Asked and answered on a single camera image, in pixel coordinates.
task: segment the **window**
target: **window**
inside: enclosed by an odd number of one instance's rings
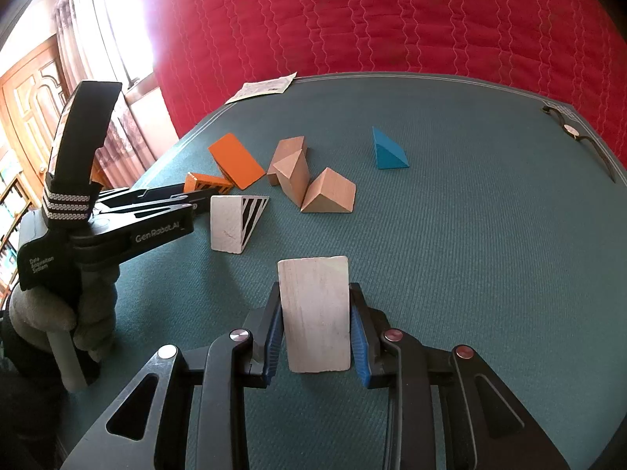
[[[126,78],[130,88],[152,72],[152,47],[143,21],[142,0],[104,0],[103,12],[96,15],[99,27],[111,31],[113,43],[107,52],[118,56],[119,62],[114,64],[121,64],[123,70],[119,79]]]

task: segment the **orange striped block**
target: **orange striped block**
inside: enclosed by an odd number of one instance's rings
[[[221,177],[212,177],[202,173],[188,173],[185,177],[183,192],[192,192],[209,187],[217,187],[218,194],[228,194],[233,188],[233,184]]]

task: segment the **blue gripper pad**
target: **blue gripper pad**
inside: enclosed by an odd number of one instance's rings
[[[350,306],[350,347],[353,352],[357,376],[359,376],[364,387],[368,387],[371,378],[370,366],[368,365],[368,342],[366,341],[364,325],[359,318],[359,312],[353,305]]]
[[[277,307],[272,324],[266,340],[265,364],[263,366],[263,377],[269,385],[273,376],[277,373],[278,357],[281,353],[281,343],[283,342],[283,310]]]

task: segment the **orange rectangular block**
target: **orange rectangular block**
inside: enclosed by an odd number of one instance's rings
[[[183,192],[192,192],[209,187],[217,187],[218,194],[228,194],[233,188],[233,183],[220,177],[203,175],[202,173],[188,173],[185,177]]]
[[[253,156],[231,133],[213,143],[209,152],[225,178],[232,180],[240,189],[247,188],[265,174]]]

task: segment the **red fabric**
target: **red fabric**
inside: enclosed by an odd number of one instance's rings
[[[624,161],[627,45],[597,0],[144,0],[182,136],[244,81],[458,74],[572,103]]]

